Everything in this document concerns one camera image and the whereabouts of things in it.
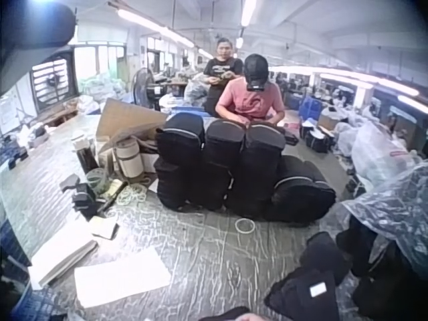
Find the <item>person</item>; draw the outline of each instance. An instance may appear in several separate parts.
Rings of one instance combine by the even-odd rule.
[[[232,51],[233,46],[228,39],[219,39],[217,42],[217,57],[208,61],[203,72],[208,76],[206,83],[211,85],[204,107],[205,111],[214,117],[218,117],[215,113],[215,106],[227,83],[242,75],[243,62],[240,59],[235,59],[232,56]]]
[[[245,59],[244,76],[230,81],[215,110],[222,118],[248,125],[252,120],[277,124],[285,116],[285,106],[277,84],[268,81],[268,61],[251,54]],[[270,108],[276,112],[268,117]]]

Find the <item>workbench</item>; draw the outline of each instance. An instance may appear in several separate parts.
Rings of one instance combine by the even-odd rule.
[[[72,209],[72,192],[63,194],[59,185],[72,173],[84,179],[70,139],[77,129],[93,136],[99,119],[77,116],[67,121],[47,142],[30,151],[29,158],[12,171],[1,172],[6,214],[30,258],[60,227],[78,216]],[[97,238],[98,247],[77,266],[114,261],[153,246],[172,275],[171,284],[84,310],[70,269],[51,283],[61,306],[87,321],[198,320],[239,305],[272,320],[285,320],[266,308],[263,299],[274,282],[298,267],[305,242],[318,232],[318,224],[291,228],[255,223],[255,231],[244,235],[235,229],[238,218],[226,212],[177,213],[164,208],[151,191],[143,205],[114,205],[111,214],[118,216],[120,226],[116,237],[112,241]],[[348,296],[339,301],[343,320],[359,320]]]

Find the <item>clear plastic sheet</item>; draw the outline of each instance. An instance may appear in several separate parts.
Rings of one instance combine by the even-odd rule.
[[[414,271],[428,280],[428,162],[342,204],[362,224],[396,241]]]
[[[387,130],[367,122],[358,130],[352,147],[356,172],[378,186],[415,166],[413,157]]]

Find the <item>window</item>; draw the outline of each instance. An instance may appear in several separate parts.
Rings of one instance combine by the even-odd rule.
[[[106,45],[98,47],[98,63],[100,74],[108,72],[108,49]]]
[[[76,47],[74,49],[74,61],[78,80],[96,75],[95,47]]]
[[[73,54],[72,50],[57,53],[32,68],[31,85],[39,112],[78,95],[74,78],[69,77],[74,68]]]

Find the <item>cardboard sheet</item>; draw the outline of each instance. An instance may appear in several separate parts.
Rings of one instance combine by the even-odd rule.
[[[171,275],[153,247],[138,254],[74,270],[78,299],[84,308],[169,285]]]

